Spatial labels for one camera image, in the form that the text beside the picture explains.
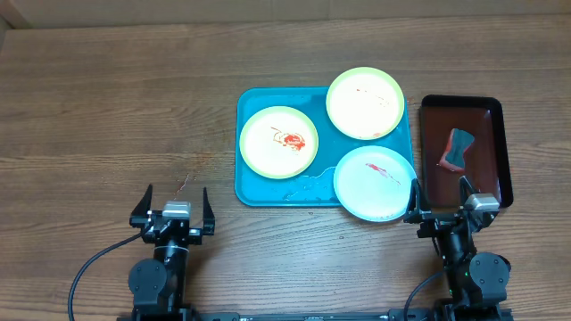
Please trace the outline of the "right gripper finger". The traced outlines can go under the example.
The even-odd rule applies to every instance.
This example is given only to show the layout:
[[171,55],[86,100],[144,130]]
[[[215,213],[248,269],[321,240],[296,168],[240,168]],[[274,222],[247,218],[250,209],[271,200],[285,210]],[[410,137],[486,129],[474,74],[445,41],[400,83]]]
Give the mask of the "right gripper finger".
[[406,219],[420,215],[422,211],[422,191],[417,178],[411,181],[410,202],[407,208]]
[[478,189],[475,188],[470,179],[467,176],[462,176],[459,178],[459,199],[461,201],[466,201],[470,195],[478,193]]

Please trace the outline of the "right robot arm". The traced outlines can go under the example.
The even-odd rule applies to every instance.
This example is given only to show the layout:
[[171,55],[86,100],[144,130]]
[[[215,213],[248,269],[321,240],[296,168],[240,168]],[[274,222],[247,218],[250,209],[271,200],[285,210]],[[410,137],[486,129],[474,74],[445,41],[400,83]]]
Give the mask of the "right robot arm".
[[[487,228],[499,213],[491,193],[480,193],[467,177],[459,179],[462,204],[454,212],[433,213],[417,179],[411,181],[410,203],[403,221],[418,224],[417,237],[429,238],[443,260],[443,270],[421,282],[407,298],[402,320],[511,320],[507,299],[511,264],[499,254],[479,252],[473,234]],[[413,313],[410,305],[428,284],[444,276],[449,299],[438,300],[427,312]]]

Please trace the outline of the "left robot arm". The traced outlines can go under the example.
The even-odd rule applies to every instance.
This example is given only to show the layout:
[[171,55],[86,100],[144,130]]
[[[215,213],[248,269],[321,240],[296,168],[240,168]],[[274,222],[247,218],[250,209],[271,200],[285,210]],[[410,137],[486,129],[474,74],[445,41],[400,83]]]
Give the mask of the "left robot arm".
[[184,303],[186,268],[191,245],[215,231],[215,217],[206,190],[203,190],[203,225],[191,226],[191,204],[168,201],[162,210],[152,210],[153,188],[145,194],[129,217],[140,230],[144,243],[153,246],[153,256],[131,268],[128,287],[133,293],[132,320],[190,320],[199,313]]

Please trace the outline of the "yellow-green plate with ketchup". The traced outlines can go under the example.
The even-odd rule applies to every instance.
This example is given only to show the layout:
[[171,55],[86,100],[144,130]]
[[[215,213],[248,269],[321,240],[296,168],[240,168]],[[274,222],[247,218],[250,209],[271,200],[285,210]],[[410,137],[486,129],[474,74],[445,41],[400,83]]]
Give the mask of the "yellow-green plate with ketchup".
[[305,113],[271,106],[253,114],[239,135],[239,151],[256,174],[271,179],[294,177],[317,156],[319,135]]

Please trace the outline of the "red and grey sponge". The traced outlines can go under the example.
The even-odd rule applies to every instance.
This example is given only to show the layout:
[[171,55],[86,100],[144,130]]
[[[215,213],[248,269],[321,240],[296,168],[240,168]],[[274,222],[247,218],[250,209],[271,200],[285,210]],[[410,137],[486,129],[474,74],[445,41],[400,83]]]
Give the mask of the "red and grey sponge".
[[475,138],[467,131],[453,128],[438,165],[451,172],[463,173],[466,168],[465,153],[474,141]]

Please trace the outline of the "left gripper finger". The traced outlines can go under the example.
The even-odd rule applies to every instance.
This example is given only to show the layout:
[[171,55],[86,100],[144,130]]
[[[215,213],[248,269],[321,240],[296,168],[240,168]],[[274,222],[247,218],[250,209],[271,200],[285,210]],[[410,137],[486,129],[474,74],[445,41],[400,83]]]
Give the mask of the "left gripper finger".
[[149,185],[149,186],[147,186],[146,191],[145,191],[142,199],[139,201],[137,206],[132,210],[132,212],[131,212],[132,218],[144,217],[147,215],[147,212],[151,208],[152,195],[153,195],[153,186]]
[[203,228],[214,228],[215,216],[209,202],[207,188],[203,189]]

